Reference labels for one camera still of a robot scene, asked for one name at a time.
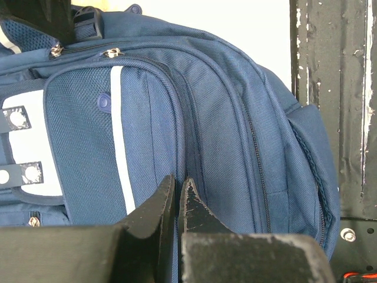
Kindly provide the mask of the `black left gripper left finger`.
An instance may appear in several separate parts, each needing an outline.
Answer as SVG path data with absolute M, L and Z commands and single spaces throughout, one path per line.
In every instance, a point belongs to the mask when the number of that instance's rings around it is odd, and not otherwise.
M 1 229 L 2 282 L 170 282 L 173 175 L 110 226 Z

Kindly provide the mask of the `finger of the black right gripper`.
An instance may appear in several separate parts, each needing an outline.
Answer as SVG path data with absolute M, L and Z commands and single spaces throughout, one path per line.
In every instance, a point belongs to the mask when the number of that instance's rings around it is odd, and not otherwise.
M 12 20 L 63 44 L 75 41 L 70 0 L 1 0 L 1 20 Z

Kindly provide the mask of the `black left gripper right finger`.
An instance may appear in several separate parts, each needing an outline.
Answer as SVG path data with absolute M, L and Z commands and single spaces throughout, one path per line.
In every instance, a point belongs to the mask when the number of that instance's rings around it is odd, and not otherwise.
M 233 233 L 200 199 L 192 178 L 180 197 L 182 282 L 334 282 L 317 242 L 298 234 Z

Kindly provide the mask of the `navy blue student backpack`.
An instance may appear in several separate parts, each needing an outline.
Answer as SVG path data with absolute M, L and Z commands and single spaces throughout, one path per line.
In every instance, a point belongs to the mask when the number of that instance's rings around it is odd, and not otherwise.
M 298 234 L 328 262 L 340 226 L 318 109 L 208 32 L 133 5 L 71 5 L 75 41 L 1 20 L 1 229 L 110 226 L 173 175 L 233 233 Z

